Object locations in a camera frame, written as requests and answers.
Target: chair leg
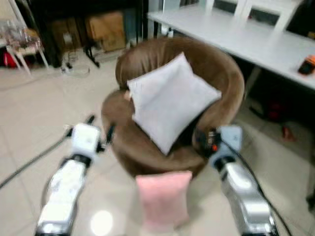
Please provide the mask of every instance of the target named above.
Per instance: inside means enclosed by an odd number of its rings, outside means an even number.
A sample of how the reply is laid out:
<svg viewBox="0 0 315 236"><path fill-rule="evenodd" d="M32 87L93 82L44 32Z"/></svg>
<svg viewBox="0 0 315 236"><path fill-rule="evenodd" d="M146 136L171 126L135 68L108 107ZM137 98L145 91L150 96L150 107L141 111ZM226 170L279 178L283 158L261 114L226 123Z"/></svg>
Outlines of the chair leg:
<svg viewBox="0 0 315 236"><path fill-rule="evenodd" d="M20 59L20 61L21 61L22 65L23 65L23 67L25 68L26 72L27 72L30 76L32 76L31 71L30 71L28 65L26 64L26 62L25 62L25 60L24 60L23 55L20 54L20 53L18 53L16 56Z"/></svg>
<svg viewBox="0 0 315 236"><path fill-rule="evenodd" d="M19 64L18 60L16 60L16 57L14 55L14 53L10 50L7 50L8 53L10 54L10 56L12 57L12 59L14 60L16 66L18 67L19 70L21 70L21 65Z"/></svg>
<svg viewBox="0 0 315 236"><path fill-rule="evenodd" d="M41 55L41 58L43 59L43 62L45 64L46 68L48 69L49 68L48 62L47 62L46 57L45 57L45 55L41 49L39 49L39 54Z"/></svg>

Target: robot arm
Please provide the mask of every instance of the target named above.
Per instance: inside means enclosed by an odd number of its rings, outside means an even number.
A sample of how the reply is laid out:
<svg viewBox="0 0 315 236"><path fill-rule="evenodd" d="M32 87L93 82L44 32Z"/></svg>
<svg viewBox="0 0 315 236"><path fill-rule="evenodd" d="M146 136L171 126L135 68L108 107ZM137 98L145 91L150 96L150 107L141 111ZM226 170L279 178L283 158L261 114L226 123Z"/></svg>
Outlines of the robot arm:
<svg viewBox="0 0 315 236"><path fill-rule="evenodd" d="M242 236L278 236L271 208L255 178L238 162L238 156L225 143L239 151L242 130L237 126L223 126L219 131L218 151L210 157L210 164L219 172L222 191L228 198L234 220Z"/></svg>
<svg viewBox="0 0 315 236"><path fill-rule="evenodd" d="M110 142L113 126L107 135ZM61 164L51 178L46 201L40 214L35 236L70 236L77 213L77 200L84 187L87 171L104 151L99 128L78 124L71 132L72 154ZM209 159L220 173L222 190L228 198L241 236L278 236L271 208L258 183L250 172L238 162L231 150L241 148L242 130L237 126L220 127L219 132L209 133L209 140L216 140L217 150Z"/></svg>
<svg viewBox="0 0 315 236"><path fill-rule="evenodd" d="M93 119L76 125L70 131L72 153L63 160L47 185L48 191L35 236L71 234L77 213L77 200L84 187L87 171L96 160L97 153L104 151L100 129L91 125Z"/></svg>

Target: cushion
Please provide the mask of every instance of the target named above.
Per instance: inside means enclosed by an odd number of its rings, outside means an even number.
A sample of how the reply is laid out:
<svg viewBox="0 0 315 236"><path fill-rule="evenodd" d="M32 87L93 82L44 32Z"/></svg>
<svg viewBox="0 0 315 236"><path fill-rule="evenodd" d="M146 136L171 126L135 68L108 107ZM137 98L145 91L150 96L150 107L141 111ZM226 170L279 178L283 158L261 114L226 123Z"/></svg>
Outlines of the cushion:
<svg viewBox="0 0 315 236"><path fill-rule="evenodd" d="M188 69L179 68L132 119L167 155L189 123L220 97L221 92L202 78Z"/></svg>
<svg viewBox="0 0 315 236"><path fill-rule="evenodd" d="M127 82L135 113L143 105L150 102L166 81L173 77L180 66L192 71L184 53L179 54L166 65Z"/></svg>
<svg viewBox="0 0 315 236"><path fill-rule="evenodd" d="M144 226L152 231L171 231L188 220L187 188L191 172L137 176Z"/></svg>

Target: wire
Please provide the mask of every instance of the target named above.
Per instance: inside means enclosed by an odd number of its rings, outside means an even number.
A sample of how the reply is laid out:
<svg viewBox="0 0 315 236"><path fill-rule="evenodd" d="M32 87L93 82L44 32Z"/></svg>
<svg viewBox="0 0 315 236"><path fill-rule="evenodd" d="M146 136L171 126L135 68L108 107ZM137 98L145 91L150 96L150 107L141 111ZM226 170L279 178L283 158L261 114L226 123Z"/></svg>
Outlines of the wire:
<svg viewBox="0 0 315 236"><path fill-rule="evenodd" d="M68 52L68 61L69 63L74 63L78 60L78 56L77 56L77 52L76 50L73 50L73 51L69 51Z"/></svg>
<svg viewBox="0 0 315 236"><path fill-rule="evenodd" d="M222 140L221 141L234 153L236 154L241 162L243 163L243 165L248 169L248 171L250 172L250 174L252 175L252 177L254 178L254 180L256 181L257 183L257 186L258 186L258 190L259 192L261 193L262 197L266 200L266 202L268 203L268 205L271 207L271 209L275 212L275 214L279 217L281 223L283 224L287 234L289 236L293 236L292 233L291 233L291 230L289 229L288 225L286 224L286 222L284 221L283 217L280 215L279 211L276 209L276 207L270 202L270 200L267 198L267 196L264 194L263 190L262 190L262 187L256 177L256 175L254 174L254 172L252 171L251 167L249 166L249 164L247 163L247 161L244 159L244 157L238 152L236 151L233 147L231 147L230 144L228 144L226 141Z"/></svg>
<svg viewBox="0 0 315 236"><path fill-rule="evenodd" d="M6 186L8 183L10 183L11 180L13 180L17 175L19 175L21 172L23 172L27 167L34 164L38 160L40 160L42 157L50 153L52 150L54 150L56 147L61 145L65 140L67 136L63 136L61 139L59 139L57 142L55 142L53 145L51 145L49 148L47 148L45 151L34 157L31 161L24 164L22 167L17 169L14 173L12 173L9 177L7 177L1 184L0 184L0 190Z"/></svg>
<svg viewBox="0 0 315 236"><path fill-rule="evenodd" d="M87 65L71 66L71 69L65 69L63 73L67 76L84 79L90 74L90 67Z"/></svg>

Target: orange object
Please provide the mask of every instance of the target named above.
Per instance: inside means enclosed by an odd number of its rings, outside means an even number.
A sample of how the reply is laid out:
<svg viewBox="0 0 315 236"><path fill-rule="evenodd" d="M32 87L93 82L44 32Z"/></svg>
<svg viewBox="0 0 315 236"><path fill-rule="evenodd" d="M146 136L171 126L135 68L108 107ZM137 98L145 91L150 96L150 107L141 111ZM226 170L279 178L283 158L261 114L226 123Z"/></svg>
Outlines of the orange object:
<svg viewBox="0 0 315 236"><path fill-rule="evenodd" d="M213 151L217 151L218 150L218 146L217 145L212 145L212 150Z"/></svg>
<svg viewBox="0 0 315 236"><path fill-rule="evenodd" d="M315 71L315 55L309 55L303 61L298 72L302 75L310 75Z"/></svg>

